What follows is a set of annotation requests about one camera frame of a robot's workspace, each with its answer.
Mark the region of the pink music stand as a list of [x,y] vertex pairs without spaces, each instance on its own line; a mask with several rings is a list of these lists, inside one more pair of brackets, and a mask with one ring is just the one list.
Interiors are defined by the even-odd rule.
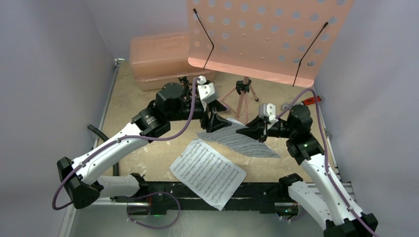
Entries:
[[189,0],[194,67],[311,87],[352,0]]

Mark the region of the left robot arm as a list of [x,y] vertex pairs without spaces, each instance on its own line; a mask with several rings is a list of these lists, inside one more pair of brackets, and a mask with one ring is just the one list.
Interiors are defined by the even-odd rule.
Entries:
[[60,188],[65,189],[71,205],[77,209],[100,198],[127,197],[141,202],[146,199],[149,187],[140,174],[106,176],[104,172],[139,148],[165,141],[172,121],[189,124],[197,119],[207,133],[230,126],[231,122],[218,111],[225,111],[225,107],[218,101],[211,82],[167,83],[116,135],[78,158],[61,158],[57,162]]

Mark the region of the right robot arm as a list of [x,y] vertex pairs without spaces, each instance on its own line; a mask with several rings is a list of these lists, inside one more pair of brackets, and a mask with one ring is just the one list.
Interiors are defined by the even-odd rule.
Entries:
[[259,107],[258,116],[237,130],[258,142],[268,137],[285,138],[291,157],[311,177],[319,194],[309,192],[297,174],[279,179],[277,194],[284,201],[294,200],[316,220],[325,237],[371,237],[378,221],[354,201],[330,168],[327,152],[311,133],[313,119],[304,105],[291,107],[286,120],[274,116],[273,104]]

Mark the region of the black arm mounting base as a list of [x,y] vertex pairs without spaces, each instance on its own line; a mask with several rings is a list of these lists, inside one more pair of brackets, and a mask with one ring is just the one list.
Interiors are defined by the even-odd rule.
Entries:
[[169,210],[196,211],[258,211],[277,214],[289,219],[302,213],[302,208],[286,193],[280,183],[243,182],[237,189],[223,182],[207,190],[198,191],[181,182],[148,182],[133,197],[112,197],[116,203],[145,204],[152,215],[165,215]]

